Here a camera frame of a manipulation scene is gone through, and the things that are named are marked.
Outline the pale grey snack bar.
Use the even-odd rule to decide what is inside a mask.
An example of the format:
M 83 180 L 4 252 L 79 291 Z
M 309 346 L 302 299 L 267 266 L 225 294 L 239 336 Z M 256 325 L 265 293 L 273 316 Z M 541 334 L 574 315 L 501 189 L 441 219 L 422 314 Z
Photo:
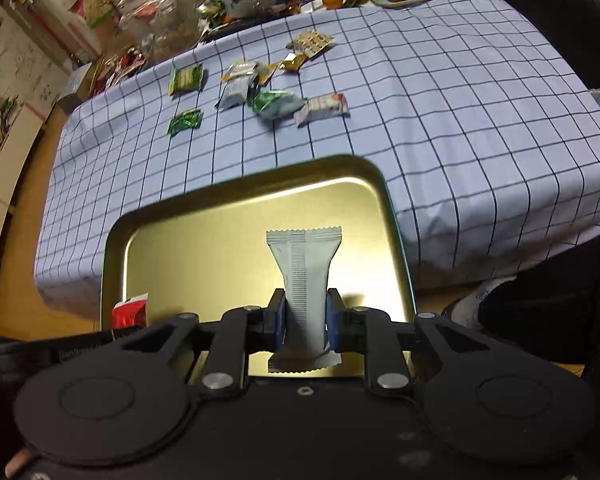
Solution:
M 268 360 L 271 373 L 307 373 L 341 363 L 330 348 L 326 321 L 329 268 L 341 240 L 339 226 L 266 233 L 287 304 L 282 346 Z

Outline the red white snack packet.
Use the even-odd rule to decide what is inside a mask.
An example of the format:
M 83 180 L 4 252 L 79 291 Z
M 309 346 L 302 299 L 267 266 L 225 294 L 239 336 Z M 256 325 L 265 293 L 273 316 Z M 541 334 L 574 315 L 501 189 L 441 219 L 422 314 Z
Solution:
M 130 327 L 146 327 L 147 301 L 148 294 L 141 294 L 118 302 L 111 311 L 111 327 L 114 330 Z

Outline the dark green snack packet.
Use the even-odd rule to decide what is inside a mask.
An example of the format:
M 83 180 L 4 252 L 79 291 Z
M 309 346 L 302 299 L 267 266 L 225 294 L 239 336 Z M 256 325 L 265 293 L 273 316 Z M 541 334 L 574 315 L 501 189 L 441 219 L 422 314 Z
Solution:
M 170 121 L 168 136 L 174 138 L 182 131 L 198 129 L 201 126 L 202 118 L 204 118 L 204 112 L 198 108 L 177 114 Z

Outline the white orange hawthorn snack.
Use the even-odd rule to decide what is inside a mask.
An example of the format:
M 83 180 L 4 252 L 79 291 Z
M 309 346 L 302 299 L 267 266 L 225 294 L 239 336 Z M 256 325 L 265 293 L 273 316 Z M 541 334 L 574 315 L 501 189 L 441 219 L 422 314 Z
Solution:
M 294 113 L 294 121 L 298 127 L 309 122 L 346 116 L 349 114 L 349 105 L 343 93 L 334 92 L 306 100 L 304 105 Z

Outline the green white snack bag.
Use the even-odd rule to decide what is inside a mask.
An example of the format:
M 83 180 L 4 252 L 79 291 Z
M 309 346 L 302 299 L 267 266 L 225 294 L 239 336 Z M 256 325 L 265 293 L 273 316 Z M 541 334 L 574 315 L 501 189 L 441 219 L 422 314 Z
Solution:
M 298 112 L 306 100 L 286 90 L 266 90 L 257 93 L 250 101 L 251 109 L 262 119 L 275 122 Z

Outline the grey white snack packet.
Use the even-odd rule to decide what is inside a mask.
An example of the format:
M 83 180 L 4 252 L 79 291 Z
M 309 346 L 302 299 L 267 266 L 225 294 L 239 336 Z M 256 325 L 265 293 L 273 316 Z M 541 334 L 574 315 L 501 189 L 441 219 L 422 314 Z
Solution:
M 237 105 L 244 105 L 252 95 L 256 82 L 249 77 L 238 77 L 227 81 L 215 107 L 228 110 Z

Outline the green yellow snack packet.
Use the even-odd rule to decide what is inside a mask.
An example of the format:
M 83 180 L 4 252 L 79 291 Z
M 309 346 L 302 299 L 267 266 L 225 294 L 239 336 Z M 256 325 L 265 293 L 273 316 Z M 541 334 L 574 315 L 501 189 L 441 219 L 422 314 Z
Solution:
M 196 64 L 186 68 L 177 68 L 171 73 L 168 95 L 200 91 L 204 85 L 204 66 Z

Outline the silver yellow snack packet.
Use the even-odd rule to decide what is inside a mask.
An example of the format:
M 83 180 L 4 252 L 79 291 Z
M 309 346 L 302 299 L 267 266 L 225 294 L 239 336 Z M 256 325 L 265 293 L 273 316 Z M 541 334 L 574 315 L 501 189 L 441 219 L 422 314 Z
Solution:
M 267 84 L 277 70 L 276 64 L 259 61 L 236 61 L 221 76 L 222 81 L 230 81 L 238 77 L 254 77 L 259 86 Z

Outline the gold foil candy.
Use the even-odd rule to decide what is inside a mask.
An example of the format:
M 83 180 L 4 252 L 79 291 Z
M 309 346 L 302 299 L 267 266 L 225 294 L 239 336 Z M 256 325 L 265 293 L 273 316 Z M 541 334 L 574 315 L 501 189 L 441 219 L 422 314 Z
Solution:
M 289 73 L 298 73 L 303 64 L 308 60 L 304 53 L 289 53 L 286 58 L 279 63 L 278 68 Z

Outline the brown patterned snack packet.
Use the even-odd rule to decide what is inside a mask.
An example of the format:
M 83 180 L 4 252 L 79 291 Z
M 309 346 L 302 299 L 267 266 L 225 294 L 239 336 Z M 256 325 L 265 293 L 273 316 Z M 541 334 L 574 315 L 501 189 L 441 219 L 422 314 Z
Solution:
M 307 58 L 315 58 L 321 52 L 330 48 L 335 42 L 332 36 L 318 32 L 315 29 L 307 29 L 291 38 L 287 48 L 304 54 Z

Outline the gold metal tray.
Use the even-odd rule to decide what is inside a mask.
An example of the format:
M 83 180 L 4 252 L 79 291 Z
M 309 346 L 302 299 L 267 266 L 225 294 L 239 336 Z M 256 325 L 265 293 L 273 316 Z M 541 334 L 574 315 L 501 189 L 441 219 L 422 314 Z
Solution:
M 137 390 L 178 388 L 172 370 L 189 324 L 176 317 L 219 322 L 226 311 L 266 308 L 283 275 L 266 244 L 268 231 L 339 226 L 327 290 L 336 288 L 347 308 L 383 310 L 394 322 L 414 314 L 410 277 L 388 188 L 365 159 L 332 156 L 200 188 L 134 210 L 112 227 L 102 276 L 102 322 L 114 304 L 148 294 L 148 324 L 100 356 L 107 377 Z M 363 357 L 339 354 L 337 366 L 307 373 L 271 373 L 274 352 L 249 357 L 248 378 L 258 382 L 364 380 Z

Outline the blue checkered tablecloth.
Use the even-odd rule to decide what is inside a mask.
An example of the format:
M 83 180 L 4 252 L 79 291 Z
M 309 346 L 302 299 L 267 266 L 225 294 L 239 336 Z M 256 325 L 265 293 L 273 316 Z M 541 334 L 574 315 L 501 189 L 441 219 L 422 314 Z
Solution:
M 218 110 L 221 76 L 281 58 L 307 29 L 334 45 L 272 87 L 343 93 L 349 114 L 298 127 Z M 200 91 L 171 73 L 204 66 Z M 201 126 L 168 136 L 171 119 Z M 46 304 L 97 312 L 122 214 L 196 188 L 332 155 L 385 178 L 419 286 L 495 278 L 600 235 L 600 106 L 555 41 L 503 0 L 318 11 L 187 51 L 76 108 L 61 131 L 34 260 Z

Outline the red snack pile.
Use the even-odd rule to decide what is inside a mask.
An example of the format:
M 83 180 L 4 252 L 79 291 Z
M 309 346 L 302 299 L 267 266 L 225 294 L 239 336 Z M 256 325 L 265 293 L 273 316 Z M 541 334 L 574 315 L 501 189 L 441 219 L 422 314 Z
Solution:
M 100 60 L 91 80 L 90 96 L 97 96 L 109 88 L 137 74 L 144 68 L 146 58 L 136 47 L 128 47 Z

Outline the clear glass cookie jar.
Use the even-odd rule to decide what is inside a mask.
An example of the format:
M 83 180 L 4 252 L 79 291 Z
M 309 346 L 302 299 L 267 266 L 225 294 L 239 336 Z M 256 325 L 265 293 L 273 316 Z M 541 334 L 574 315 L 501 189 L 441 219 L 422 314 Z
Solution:
M 119 26 L 150 64 L 159 64 L 198 44 L 205 1 L 123 0 Z

